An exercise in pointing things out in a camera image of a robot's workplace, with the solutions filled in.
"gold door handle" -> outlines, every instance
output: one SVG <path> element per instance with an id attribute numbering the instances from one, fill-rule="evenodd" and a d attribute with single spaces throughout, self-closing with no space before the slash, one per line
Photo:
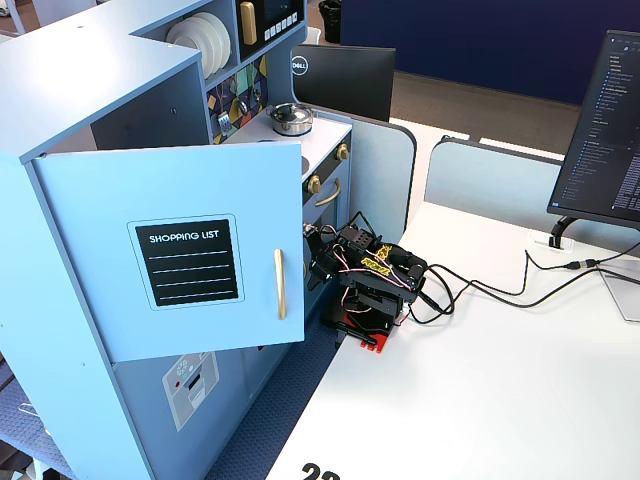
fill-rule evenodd
<path id="1" fill-rule="evenodd" d="M 276 286 L 278 288 L 278 316 L 284 320 L 287 316 L 287 289 L 284 283 L 284 254 L 276 248 L 273 256 L 276 261 Z"/>
<path id="2" fill-rule="evenodd" d="M 340 181 L 339 178 L 336 178 L 336 193 L 334 193 L 330 197 L 325 198 L 324 200 L 320 200 L 319 202 L 316 202 L 316 207 L 321 207 L 322 205 L 326 205 L 327 203 L 333 202 L 336 198 L 338 198 L 338 195 L 340 195 L 341 190 L 342 190 L 342 182 Z"/>

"stack of plates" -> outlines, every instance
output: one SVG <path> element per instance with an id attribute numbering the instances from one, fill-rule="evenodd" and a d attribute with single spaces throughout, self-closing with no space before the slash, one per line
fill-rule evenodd
<path id="1" fill-rule="evenodd" d="M 207 78 L 224 67 L 231 55 L 231 37 L 224 23 L 210 13 L 200 12 L 175 24 L 167 42 L 202 52 L 202 73 Z"/>

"monitor screen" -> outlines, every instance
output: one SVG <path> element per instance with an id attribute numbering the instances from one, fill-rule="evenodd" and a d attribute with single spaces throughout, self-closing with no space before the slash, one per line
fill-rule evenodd
<path id="1" fill-rule="evenodd" d="M 293 89 L 303 103 L 388 122 L 395 63 L 393 48 L 299 45 Z"/>
<path id="2" fill-rule="evenodd" d="M 640 35 L 608 32 L 549 213 L 640 228 Z"/>

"gold knob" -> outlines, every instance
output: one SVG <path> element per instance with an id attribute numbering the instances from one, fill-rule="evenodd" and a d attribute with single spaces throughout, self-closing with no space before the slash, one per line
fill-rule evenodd
<path id="1" fill-rule="evenodd" d="M 341 143 L 338 146 L 338 150 L 336 151 L 336 158 L 341 162 L 344 160 L 349 160 L 349 147 L 347 147 L 346 143 Z"/>
<path id="2" fill-rule="evenodd" d="M 312 175 L 307 182 L 307 192 L 310 194 L 320 193 L 322 191 L 322 183 L 318 175 Z"/>

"cabinet door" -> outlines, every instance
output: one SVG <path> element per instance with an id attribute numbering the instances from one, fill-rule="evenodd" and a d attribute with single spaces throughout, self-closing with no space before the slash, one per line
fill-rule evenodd
<path id="1" fill-rule="evenodd" d="M 303 339 L 300 162 L 280 143 L 35 161 L 112 361 Z"/>

